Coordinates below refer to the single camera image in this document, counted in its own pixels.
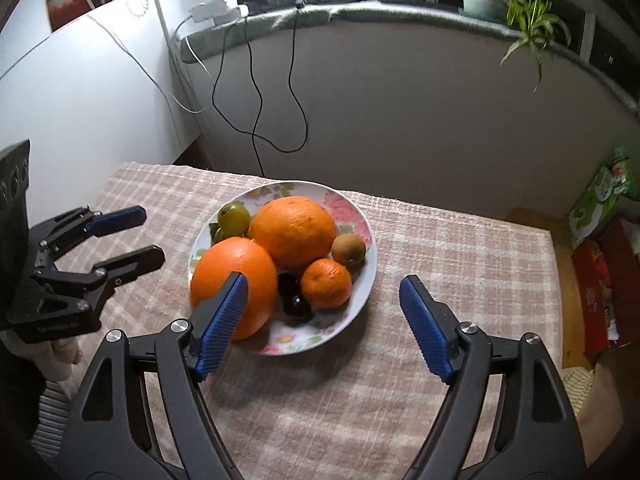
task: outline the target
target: black cable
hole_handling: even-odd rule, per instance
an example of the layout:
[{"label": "black cable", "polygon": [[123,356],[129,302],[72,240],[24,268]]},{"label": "black cable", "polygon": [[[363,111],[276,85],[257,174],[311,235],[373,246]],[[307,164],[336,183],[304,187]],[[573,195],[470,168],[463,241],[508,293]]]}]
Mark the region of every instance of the black cable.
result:
[{"label": "black cable", "polygon": [[296,16],[293,22],[293,35],[292,35],[292,42],[291,42],[291,64],[289,67],[289,79],[288,79],[288,83],[289,83],[289,91],[291,92],[291,95],[293,97],[293,99],[296,101],[296,104],[298,105],[298,108],[300,109],[300,113],[302,113],[302,118],[305,121],[305,139],[302,142],[302,144],[300,144],[300,146],[298,148],[295,148],[294,150],[283,150],[281,148],[279,148],[278,146],[276,146],[271,140],[258,135],[255,133],[257,125],[258,125],[258,121],[260,120],[260,115],[262,113],[262,93],[260,92],[258,85],[255,81],[254,78],[254,68],[253,68],[253,53],[251,50],[251,45],[248,41],[248,37],[246,34],[246,18],[244,19],[244,39],[246,41],[247,47],[249,49],[249,72],[251,75],[251,79],[252,82],[254,83],[254,88],[256,89],[256,91],[258,92],[258,95],[260,96],[260,109],[258,110],[258,114],[256,115],[255,118],[255,123],[254,123],[254,128],[252,129],[252,131],[250,132],[246,132],[244,130],[240,130],[239,128],[236,128],[231,121],[229,121],[229,119],[226,118],[226,115],[222,113],[222,111],[220,111],[220,109],[218,108],[218,106],[216,106],[216,100],[215,100],[215,95],[216,95],[216,88],[218,87],[218,82],[220,81],[220,76],[222,76],[222,69],[224,67],[225,64],[225,54],[226,54],[226,37],[228,36],[229,32],[231,31],[231,29],[233,27],[236,26],[236,24],[238,22],[233,23],[231,26],[229,26],[226,30],[225,33],[223,34],[222,37],[222,53],[220,55],[220,68],[218,70],[218,76],[216,77],[216,81],[215,83],[213,83],[213,92],[211,93],[211,104],[212,106],[215,108],[215,110],[218,112],[218,114],[225,120],[225,123],[228,124],[229,126],[231,126],[236,132],[238,132],[239,134],[245,134],[245,135],[251,135],[252,136],[252,145],[254,147],[254,153],[256,158],[258,159],[258,165],[260,165],[260,172],[262,173],[262,176],[264,176],[264,170],[262,168],[262,161],[260,160],[260,155],[258,154],[257,151],[257,147],[255,145],[255,139],[261,139],[264,142],[268,143],[271,145],[271,147],[280,152],[280,153],[295,153],[295,152],[299,152],[300,150],[302,150],[302,148],[304,148],[306,146],[306,142],[308,141],[309,138],[309,123],[306,120],[306,114],[304,111],[304,108],[302,107],[302,105],[300,104],[300,101],[298,100],[295,92],[293,91],[293,88],[291,87],[291,74],[293,72],[293,65],[294,65],[294,61],[295,61],[295,55],[296,55],[296,29],[298,27],[298,15],[299,15],[300,11],[296,10]]}]

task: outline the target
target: pink checkered tablecloth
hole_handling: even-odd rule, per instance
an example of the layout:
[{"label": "pink checkered tablecloth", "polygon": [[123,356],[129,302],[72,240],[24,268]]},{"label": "pink checkered tablecloth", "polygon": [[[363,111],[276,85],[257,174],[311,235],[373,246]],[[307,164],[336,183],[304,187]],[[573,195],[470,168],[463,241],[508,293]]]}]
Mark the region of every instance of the pink checkered tablecloth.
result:
[{"label": "pink checkered tablecloth", "polygon": [[[140,204],[141,228],[89,240],[62,267],[94,262],[150,244],[164,249],[158,272],[120,288],[102,313],[100,332],[82,336],[84,361],[64,386],[78,388],[105,333],[158,332],[190,314],[187,263],[204,222],[223,203],[266,179],[176,166],[129,163],[110,179],[93,209]],[[446,388],[431,375],[398,305],[398,285],[420,276],[437,301],[488,334],[536,332],[559,365],[561,301],[550,234],[506,222],[346,192],[364,212],[378,244],[378,274],[367,305],[340,335],[288,357],[231,345],[202,384],[213,420],[248,480],[399,479],[417,454]],[[467,464],[489,439],[499,381],[490,381]],[[149,387],[158,440],[179,464],[157,382]]]}]

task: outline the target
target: plaid tablecloth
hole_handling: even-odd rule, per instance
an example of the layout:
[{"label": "plaid tablecloth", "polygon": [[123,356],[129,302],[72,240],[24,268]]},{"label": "plaid tablecloth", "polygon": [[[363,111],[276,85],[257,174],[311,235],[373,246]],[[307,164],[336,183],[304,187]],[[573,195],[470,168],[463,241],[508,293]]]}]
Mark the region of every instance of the plaid tablecloth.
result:
[{"label": "plaid tablecloth", "polygon": [[[92,239],[63,268],[149,244],[166,263],[123,286],[102,313],[102,330],[81,337],[84,362],[64,385],[73,393],[105,333],[157,332],[190,314],[188,254],[209,216],[235,195],[266,183],[254,176],[130,163],[91,206],[105,212],[141,204],[137,229]],[[561,303],[548,232],[466,214],[347,192],[369,219],[378,274],[362,313],[321,347],[288,357],[249,354],[231,345],[202,391],[220,434],[247,479],[399,479],[429,432],[445,387],[431,375],[398,306],[398,285],[418,274],[460,320],[519,338],[540,334],[559,363]],[[157,383],[150,403],[164,457],[178,463]],[[467,463],[488,441],[498,381],[492,380]]]}]

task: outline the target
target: orange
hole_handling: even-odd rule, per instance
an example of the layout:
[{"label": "orange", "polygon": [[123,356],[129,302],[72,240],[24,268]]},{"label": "orange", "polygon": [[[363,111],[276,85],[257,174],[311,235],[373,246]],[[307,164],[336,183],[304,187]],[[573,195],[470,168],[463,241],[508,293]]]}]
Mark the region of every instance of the orange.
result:
[{"label": "orange", "polygon": [[258,210],[248,236],[278,266],[296,269],[326,256],[335,234],[334,219],[324,207],[306,196],[287,196]]},{"label": "orange", "polygon": [[252,336],[273,313],[278,279],[273,260],[260,245],[246,238],[227,238],[210,248],[196,266],[191,278],[191,306],[212,298],[229,274],[242,272],[248,282],[248,299],[231,339]]},{"label": "orange", "polygon": [[341,306],[349,299],[352,286],[349,271],[328,258],[313,262],[300,279],[302,296],[316,308]]}]

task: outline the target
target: white plate with flower pattern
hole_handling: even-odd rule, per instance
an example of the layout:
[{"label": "white plate with flower pattern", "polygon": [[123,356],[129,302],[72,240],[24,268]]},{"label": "white plate with flower pattern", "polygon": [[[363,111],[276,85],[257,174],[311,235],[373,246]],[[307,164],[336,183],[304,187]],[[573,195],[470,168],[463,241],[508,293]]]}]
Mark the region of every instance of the white plate with flower pattern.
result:
[{"label": "white plate with flower pattern", "polygon": [[[241,347],[262,355],[297,354],[329,341],[342,332],[362,310],[376,279],[378,248],[371,225],[360,208],[339,191],[313,182],[273,182],[250,189],[229,202],[241,202],[254,215],[267,202],[292,195],[306,196],[324,206],[334,218],[338,234],[357,234],[367,246],[367,255],[364,264],[352,274],[353,290],[349,301],[340,308],[315,311],[311,321],[299,324],[284,314],[282,300],[278,297],[274,314],[265,326],[250,338],[236,342]],[[204,224],[191,247],[189,282],[198,261],[211,247],[209,224],[216,222],[217,218],[218,211]]]}]

